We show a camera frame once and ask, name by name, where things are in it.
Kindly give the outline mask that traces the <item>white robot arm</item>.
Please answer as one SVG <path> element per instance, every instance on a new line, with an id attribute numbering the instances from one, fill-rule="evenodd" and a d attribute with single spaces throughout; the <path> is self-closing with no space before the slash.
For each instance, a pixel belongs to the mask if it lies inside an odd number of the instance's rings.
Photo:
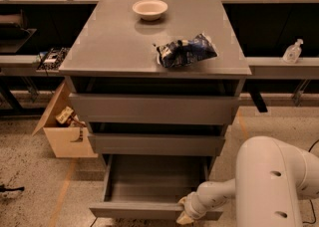
<path id="1" fill-rule="evenodd" d="M 319 157 L 273 137 L 252 137 L 237 153 L 235 177 L 205 181 L 182 198 L 177 223 L 192 223 L 231 197 L 236 227 L 303 227 L 298 201 L 319 197 Z"/>

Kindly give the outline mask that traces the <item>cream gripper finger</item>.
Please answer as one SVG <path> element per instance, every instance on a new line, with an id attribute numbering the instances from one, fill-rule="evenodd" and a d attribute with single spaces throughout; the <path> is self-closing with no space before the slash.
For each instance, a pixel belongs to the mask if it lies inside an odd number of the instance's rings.
<path id="1" fill-rule="evenodd" d="M 191 224 L 192 222 L 193 220 L 186 214 L 180 214 L 179 217 L 176 219 L 176 223 L 179 225 Z"/>

